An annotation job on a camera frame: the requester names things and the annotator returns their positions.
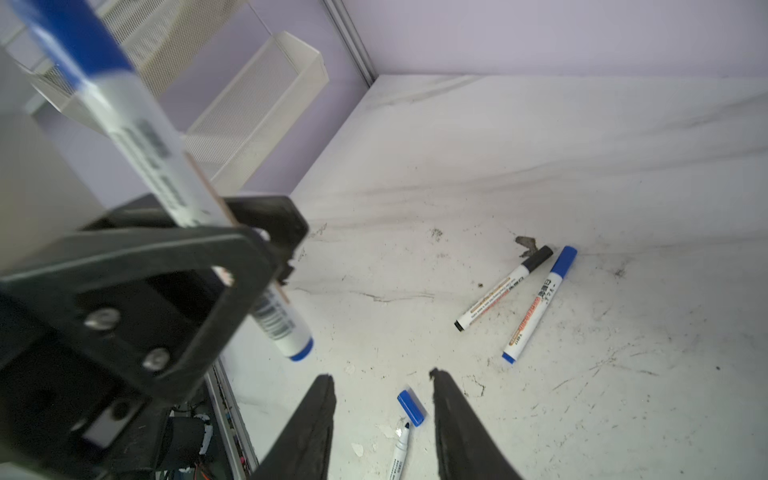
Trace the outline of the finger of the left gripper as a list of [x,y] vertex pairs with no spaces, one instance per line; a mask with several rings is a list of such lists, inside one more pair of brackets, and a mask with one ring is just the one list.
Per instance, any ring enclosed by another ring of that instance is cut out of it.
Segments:
[[[224,201],[237,223],[269,235],[267,243],[281,265],[277,281],[286,285],[294,271],[294,253],[309,232],[309,225],[296,205],[282,195],[225,197]],[[176,226],[155,196],[147,194],[105,213],[91,222],[89,229]]]

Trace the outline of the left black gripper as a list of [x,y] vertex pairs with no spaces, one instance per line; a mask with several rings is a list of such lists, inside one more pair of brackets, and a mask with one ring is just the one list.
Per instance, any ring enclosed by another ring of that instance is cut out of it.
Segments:
[[64,479],[178,466],[169,414],[275,279],[248,227],[77,232],[1,273],[1,457]]

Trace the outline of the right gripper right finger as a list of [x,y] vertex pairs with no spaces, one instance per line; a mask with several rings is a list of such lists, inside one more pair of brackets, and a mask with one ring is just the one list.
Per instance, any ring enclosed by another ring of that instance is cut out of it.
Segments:
[[452,376],[430,371],[440,479],[521,479],[475,414]]

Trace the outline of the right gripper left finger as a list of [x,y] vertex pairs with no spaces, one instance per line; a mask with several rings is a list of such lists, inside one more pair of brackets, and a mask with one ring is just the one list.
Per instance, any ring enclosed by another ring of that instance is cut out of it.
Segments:
[[331,375],[316,377],[252,479],[327,479],[336,407]]

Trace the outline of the white marker pen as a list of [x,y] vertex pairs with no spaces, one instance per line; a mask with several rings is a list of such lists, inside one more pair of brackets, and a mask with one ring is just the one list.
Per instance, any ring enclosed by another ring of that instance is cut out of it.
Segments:
[[529,256],[455,320],[456,329],[460,332],[466,330],[552,255],[553,250],[549,246],[544,246]]
[[230,226],[222,195],[188,153],[184,135],[86,1],[15,1],[35,44],[63,73],[88,113],[180,226]]
[[393,459],[387,475],[388,480],[400,480],[402,477],[408,454],[410,431],[411,424],[409,422],[406,422],[398,430]]
[[572,246],[565,246],[562,249],[559,257],[534,298],[533,303],[503,350],[502,358],[508,363],[514,364],[520,359],[525,346],[543,318],[555,294],[561,287],[577,254],[578,250]]

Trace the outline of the upper white mesh shelf basket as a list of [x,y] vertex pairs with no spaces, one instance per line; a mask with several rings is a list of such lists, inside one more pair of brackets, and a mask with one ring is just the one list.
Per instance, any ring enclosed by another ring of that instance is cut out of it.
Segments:
[[[243,3],[142,0],[91,1],[89,5],[150,91],[158,96]],[[88,113],[73,98],[74,89],[62,71],[35,45],[8,1],[1,3],[1,45],[56,110],[80,122],[88,120]]]

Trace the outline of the aluminium rail base frame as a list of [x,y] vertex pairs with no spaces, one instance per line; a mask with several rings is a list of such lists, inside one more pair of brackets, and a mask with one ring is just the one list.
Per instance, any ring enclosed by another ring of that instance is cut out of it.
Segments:
[[221,359],[211,366],[205,384],[232,478],[249,479],[259,461]]

